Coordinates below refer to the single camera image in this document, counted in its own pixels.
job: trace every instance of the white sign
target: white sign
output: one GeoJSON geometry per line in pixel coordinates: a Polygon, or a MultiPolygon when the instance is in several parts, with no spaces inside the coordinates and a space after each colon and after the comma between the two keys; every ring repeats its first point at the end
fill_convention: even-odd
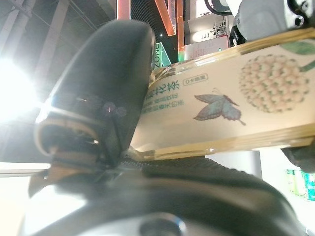
{"type": "Polygon", "coordinates": [[[204,0],[196,0],[196,18],[211,14],[204,0]]]}
{"type": "Polygon", "coordinates": [[[216,38],[216,36],[214,35],[215,32],[216,32],[215,29],[206,29],[198,31],[192,35],[191,42],[196,43],[216,38]]]}
{"type": "Polygon", "coordinates": [[[171,22],[173,25],[174,32],[176,32],[176,10],[175,10],[175,0],[167,1],[167,10],[169,18],[171,18],[171,22]]]}
{"type": "Polygon", "coordinates": [[[184,60],[193,59],[210,53],[220,52],[225,49],[228,49],[227,36],[185,45],[184,60]]]}

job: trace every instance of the green leaf illustration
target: green leaf illustration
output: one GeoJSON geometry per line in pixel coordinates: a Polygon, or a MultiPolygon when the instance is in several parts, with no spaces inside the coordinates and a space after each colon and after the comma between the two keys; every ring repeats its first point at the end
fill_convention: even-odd
{"type": "Polygon", "coordinates": [[[292,42],[280,45],[282,48],[299,55],[315,54],[315,45],[307,42],[292,42]]]}

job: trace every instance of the store sign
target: store sign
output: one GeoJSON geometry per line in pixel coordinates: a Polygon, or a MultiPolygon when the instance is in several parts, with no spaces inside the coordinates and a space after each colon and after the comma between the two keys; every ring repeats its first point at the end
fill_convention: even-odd
{"type": "Polygon", "coordinates": [[[162,43],[157,43],[154,51],[154,69],[168,66],[171,64],[170,59],[162,43]]]}
{"type": "Polygon", "coordinates": [[[216,32],[215,29],[206,29],[206,30],[198,31],[192,35],[191,40],[192,42],[196,43],[196,42],[202,42],[209,39],[213,39],[216,37],[214,35],[215,32],[216,32]]]}
{"type": "Polygon", "coordinates": [[[196,18],[211,14],[208,10],[204,0],[196,0],[196,18]]]}
{"type": "Polygon", "coordinates": [[[176,9],[175,9],[175,0],[167,1],[167,10],[168,15],[171,18],[171,22],[173,25],[174,32],[176,32],[176,9]]]}
{"type": "Polygon", "coordinates": [[[162,67],[162,43],[157,43],[154,52],[154,68],[162,67]]]}

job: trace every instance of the green product box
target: green product box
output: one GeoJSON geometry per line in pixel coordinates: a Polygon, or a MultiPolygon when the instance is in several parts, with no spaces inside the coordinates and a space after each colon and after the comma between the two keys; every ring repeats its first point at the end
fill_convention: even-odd
{"type": "Polygon", "coordinates": [[[315,201],[315,174],[304,173],[304,181],[309,200],[315,201]]]}
{"type": "Polygon", "coordinates": [[[294,170],[286,170],[286,178],[288,183],[288,189],[291,193],[296,194],[295,174],[294,170]]]}

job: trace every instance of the bright light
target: bright light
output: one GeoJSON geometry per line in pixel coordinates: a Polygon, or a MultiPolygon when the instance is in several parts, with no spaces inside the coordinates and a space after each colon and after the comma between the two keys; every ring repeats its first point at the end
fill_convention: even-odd
{"type": "Polygon", "coordinates": [[[36,105],[35,91],[13,63],[0,60],[0,121],[10,120],[36,105]]]}

